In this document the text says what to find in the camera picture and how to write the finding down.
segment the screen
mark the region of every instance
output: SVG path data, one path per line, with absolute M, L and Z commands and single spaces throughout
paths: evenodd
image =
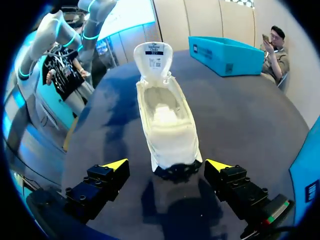
M 104 21 L 98 40 L 128 28 L 154 22 L 151 0 L 118 0 Z

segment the shoe label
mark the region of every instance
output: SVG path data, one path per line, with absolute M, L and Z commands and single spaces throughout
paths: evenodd
M 152 69 L 161 68 L 161 58 L 150 57 L 149 58 L 149 67 Z
M 145 55 L 149 55 L 149 67 L 152 69 L 160 69 L 162 67 L 162 57 L 164 55 L 163 44 L 152 42 L 144 48 Z
M 164 45 L 152 42 L 145 46 L 145 55 L 164 55 Z

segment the screw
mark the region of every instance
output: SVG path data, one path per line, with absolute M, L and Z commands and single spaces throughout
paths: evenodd
M 85 195 L 81 195 L 79 199 L 80 199 L 80 201 L 84 201 L 84 200 L 86 200 L 86 198 L 87 197 Z

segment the glasses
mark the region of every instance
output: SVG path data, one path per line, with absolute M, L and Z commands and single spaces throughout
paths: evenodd
M 271 35 L 271 39 L 274 39 L 276 41 L 278 41 L 280 39 L 280 37 L 278 37 L 278 36 L 276 36 L 276 35 L 274 35 L 272 33 L 270 35 Z

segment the white shoe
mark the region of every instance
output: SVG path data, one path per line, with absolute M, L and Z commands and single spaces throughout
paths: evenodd
M 142 128 L 154 172 L 172 165 L 202 163 L 196 124 L 178 82 L 169 71 L 173 50 L 163 42 L 146 42 L 134 49 L 141 73 L 136 83 Z

